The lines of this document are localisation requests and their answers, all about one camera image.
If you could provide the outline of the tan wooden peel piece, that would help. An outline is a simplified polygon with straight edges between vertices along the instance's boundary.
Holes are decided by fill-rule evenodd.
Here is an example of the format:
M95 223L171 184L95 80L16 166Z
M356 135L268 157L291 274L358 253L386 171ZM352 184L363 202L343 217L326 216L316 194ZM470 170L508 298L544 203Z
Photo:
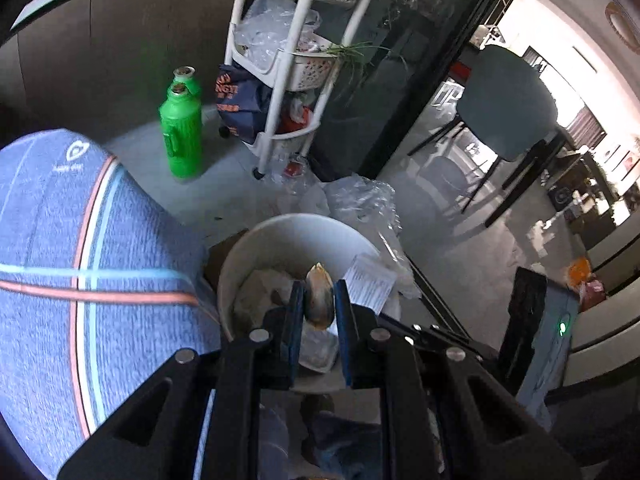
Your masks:
M321 263L306 274L304 317L317 330L326 330L335 318L333 282Z

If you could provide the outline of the white printed plastic bag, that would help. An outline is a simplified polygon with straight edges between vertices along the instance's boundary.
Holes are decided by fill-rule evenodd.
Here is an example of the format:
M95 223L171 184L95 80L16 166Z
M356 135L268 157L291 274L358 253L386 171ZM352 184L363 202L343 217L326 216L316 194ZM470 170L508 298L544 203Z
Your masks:
M317 263L303 280L274 269L253 271L232 304L232 326L238 335L273 322L285 359L298 356L299 365L318 374L329 373L338 353L338 339L330 332L336 315L329 272Z

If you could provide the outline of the white trash bin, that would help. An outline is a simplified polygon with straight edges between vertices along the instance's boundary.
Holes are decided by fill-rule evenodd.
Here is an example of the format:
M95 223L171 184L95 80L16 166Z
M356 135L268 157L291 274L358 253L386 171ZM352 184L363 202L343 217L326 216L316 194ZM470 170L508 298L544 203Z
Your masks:
M317 330L294 301L318 264L348 290L348 337L331 324ZM217 307L228 341L253 330L270 339L255 356L260 388L296 393L374 389L380 356L370 333L384 313L398 318L397 275L363 234L320 214L282 214L246 232L230 249L217 285Z

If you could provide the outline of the clear garbage bag on floor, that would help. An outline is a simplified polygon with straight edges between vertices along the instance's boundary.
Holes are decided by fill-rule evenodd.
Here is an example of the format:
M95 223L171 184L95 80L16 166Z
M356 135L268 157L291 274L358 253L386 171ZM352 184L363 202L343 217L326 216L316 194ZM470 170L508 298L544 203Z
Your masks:
M321 214L347 224L371 242L384 264L396 273L396 288L402 296L420 296L400 244L395 191L389 184L358 174L322 183L301 157L273 162L269 177L278 191L278 211Z

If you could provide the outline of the blue plaid tablecloth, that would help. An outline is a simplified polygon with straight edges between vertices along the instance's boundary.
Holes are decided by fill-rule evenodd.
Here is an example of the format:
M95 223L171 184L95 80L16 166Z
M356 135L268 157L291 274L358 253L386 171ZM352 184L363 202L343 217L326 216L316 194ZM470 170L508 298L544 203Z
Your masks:
M182 348L217 350L203 241L65 129L1 152L1 414L48 479Z

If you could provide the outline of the navy blue shopping bag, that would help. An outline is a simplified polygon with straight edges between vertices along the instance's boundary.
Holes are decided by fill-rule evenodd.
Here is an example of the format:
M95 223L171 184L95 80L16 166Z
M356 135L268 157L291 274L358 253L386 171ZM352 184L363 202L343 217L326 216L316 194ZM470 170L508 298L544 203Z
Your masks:
M215 84L216 109L232 136L254 144L265 129L272 89L240 66L220 64Z

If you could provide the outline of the green thermos bottle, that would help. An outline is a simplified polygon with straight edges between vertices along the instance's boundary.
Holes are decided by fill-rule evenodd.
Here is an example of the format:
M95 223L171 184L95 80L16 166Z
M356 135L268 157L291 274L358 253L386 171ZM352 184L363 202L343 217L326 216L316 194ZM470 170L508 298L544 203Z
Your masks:
M168 166L179 179L202 171L202 104L183 82L173 82L158 109Z
M174 84L184 84L195 99L201 101L202 87L193 66L183 65L174 70Z

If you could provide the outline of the teal dining chair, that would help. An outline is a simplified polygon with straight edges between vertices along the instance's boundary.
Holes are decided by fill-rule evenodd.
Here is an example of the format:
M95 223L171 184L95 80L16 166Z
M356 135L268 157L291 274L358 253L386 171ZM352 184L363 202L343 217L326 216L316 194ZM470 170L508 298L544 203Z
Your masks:
M516 203L565 144L555 100L538 72L524 58L496 44L476 56L457 100L454 119L410 153L416 154L460 125L496 154L483 183L500 162L520 163L502 185L509 194L484 226L492 226Z

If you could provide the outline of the white tiered storage rack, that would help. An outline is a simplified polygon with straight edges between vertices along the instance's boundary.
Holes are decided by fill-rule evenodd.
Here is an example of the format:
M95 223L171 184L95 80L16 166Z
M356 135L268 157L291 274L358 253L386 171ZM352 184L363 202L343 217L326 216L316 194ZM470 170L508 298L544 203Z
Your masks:
M293 143L306 156L341 70L362 57L355 36L372 0L233 0L224 62L272 89L265 129L254 144L253 176L273 150Z

